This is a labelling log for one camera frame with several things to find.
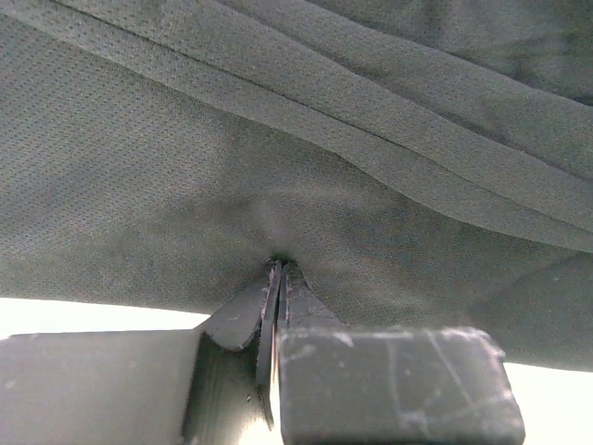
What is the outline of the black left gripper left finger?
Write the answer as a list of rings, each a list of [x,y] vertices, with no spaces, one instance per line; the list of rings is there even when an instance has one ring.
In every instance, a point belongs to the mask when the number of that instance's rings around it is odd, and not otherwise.
[[[269,423],[282,264],[180,330],[17,334],[1,342],[5,444],[235,444]]]

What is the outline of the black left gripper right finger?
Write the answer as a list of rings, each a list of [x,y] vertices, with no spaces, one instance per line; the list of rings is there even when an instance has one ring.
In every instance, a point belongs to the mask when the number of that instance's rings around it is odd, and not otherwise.
[[[273,348],[273,422],[287,444],[524,442],[503,351],[479,329],[342,324],[289,262]]]

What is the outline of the black t-shirt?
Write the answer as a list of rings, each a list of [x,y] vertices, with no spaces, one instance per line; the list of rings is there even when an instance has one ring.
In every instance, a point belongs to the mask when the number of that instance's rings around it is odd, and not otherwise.
[[[3,295],[213,312],[274,256],[590,370],[591,3],[2,3]]]

